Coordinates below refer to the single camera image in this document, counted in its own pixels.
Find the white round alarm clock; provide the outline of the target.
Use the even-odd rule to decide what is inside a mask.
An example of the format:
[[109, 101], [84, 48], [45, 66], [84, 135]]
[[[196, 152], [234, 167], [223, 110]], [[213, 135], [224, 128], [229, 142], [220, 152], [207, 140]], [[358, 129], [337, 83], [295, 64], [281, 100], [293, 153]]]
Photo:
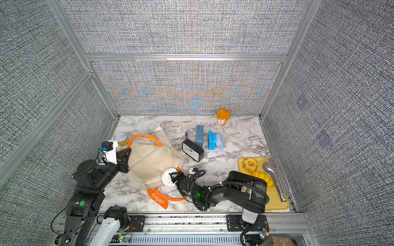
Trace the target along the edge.
[[175, 187], [176, 184], [172, 181], [172, 176], [175, 175], [177, 176], [179, 173], [179, 171], [175, 168], [169, 168], [167, 170], [165, 170], [162, 174], [162, 182], [165, 186], [167, 187]]

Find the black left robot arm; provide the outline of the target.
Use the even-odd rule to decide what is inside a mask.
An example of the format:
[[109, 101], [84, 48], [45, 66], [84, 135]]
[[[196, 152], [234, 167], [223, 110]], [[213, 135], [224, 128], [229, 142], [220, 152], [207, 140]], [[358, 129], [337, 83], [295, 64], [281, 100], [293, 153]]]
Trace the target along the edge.
[[54, 243], [57, 246], [84, 246], [100, 206], [105, 198], [105, 188], [120, 172], [129, 171], [131, 149], [116, 153], [116, 164], [104, 161], [102, 151], [96, 159], [80, 163], [73, 173], [77, 181], [74, 195], [63, 209], [66, 215], [65, 228]]

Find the black square alarm clock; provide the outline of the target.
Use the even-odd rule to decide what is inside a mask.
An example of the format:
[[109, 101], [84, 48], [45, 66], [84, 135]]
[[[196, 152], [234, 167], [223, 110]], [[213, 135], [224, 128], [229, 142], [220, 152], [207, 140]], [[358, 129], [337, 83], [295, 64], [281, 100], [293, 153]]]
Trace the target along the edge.
[[204, 150], [189, 139], [182, 142], [182, 150], [196, 162], [200, 162], [204, 156]]

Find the blue round whale alarm clock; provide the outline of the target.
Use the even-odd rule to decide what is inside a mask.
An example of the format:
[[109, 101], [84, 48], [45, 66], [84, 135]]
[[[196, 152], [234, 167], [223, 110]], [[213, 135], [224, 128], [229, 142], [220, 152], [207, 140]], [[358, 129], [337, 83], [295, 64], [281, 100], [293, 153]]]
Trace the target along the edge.
[[216, 134], [208, 130], [208, 149], [213, 151], [216, 148]]

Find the blue-grey rectangular alarm clock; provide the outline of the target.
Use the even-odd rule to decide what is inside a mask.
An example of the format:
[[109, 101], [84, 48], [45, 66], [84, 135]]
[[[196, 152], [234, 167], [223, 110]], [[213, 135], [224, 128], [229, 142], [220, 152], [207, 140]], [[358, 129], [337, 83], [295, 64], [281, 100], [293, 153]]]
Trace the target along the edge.
[[196, 139], [195, 139], [195, 143], [197, 146], [199, 146], [200, 148], [203, 147], [203, 143], [204, 143], [204, 128], [202, 125], [197, 125], [196, 127]]

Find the beige canvas tote bag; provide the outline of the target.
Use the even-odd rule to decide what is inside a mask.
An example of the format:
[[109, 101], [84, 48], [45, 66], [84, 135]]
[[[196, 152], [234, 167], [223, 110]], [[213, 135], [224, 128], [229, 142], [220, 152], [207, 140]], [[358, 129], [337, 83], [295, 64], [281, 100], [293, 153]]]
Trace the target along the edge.
[[128, 159], [129, 172], [126, 178], [136, 186], [146, 190], [148, 196], [163, 209], [168, 202], [180, 202], [183, 198], [170, 198], [158, 191], [167, 185], [163, 181], [165, 171], [181, 171], [183, 157], [172, 146], [165, 131], [158, 126], [149, 134], [135, 134], [129, 140], [127, 148], [131, 149]]

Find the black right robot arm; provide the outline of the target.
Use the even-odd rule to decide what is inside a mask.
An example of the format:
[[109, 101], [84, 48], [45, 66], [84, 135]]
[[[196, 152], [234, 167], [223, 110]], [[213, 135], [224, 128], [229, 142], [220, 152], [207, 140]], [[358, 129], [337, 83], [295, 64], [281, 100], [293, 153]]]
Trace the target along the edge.
[[166, 171], [170, 183], [174, 184], [183, 197], [189, 197], [195, 207], [206, 212], [221, 202], [230, 201], [242, 208], [241, 215], [226, 217], [227, 230], [230, 232], [257, 231], [266, 237], [269, 225], [264, 215], [269, 203], [266, 181], [238, 171], [231, 171], [228, 177], [212, 186], [200, 186], [197, 179], [206, 174], [205, 170], [194, 170], [193, 174], [185, 175], [174, 170]]

